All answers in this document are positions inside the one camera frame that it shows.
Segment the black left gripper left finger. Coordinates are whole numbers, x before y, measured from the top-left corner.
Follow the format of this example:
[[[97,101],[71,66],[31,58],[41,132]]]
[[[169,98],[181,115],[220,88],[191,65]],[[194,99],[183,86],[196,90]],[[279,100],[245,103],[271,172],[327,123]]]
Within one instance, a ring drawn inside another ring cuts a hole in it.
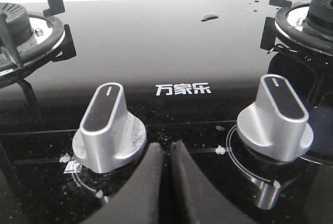
[[[151,143],[131,178],[84,223],[157,223],[163,151]]]

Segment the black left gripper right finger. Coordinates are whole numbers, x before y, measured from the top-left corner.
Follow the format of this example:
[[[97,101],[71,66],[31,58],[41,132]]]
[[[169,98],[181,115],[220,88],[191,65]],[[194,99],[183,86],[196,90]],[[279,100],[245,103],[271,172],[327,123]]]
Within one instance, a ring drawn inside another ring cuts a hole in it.
[[[171,144],[171,165],[183,223],[255,223],[218,192],[182,141]]]

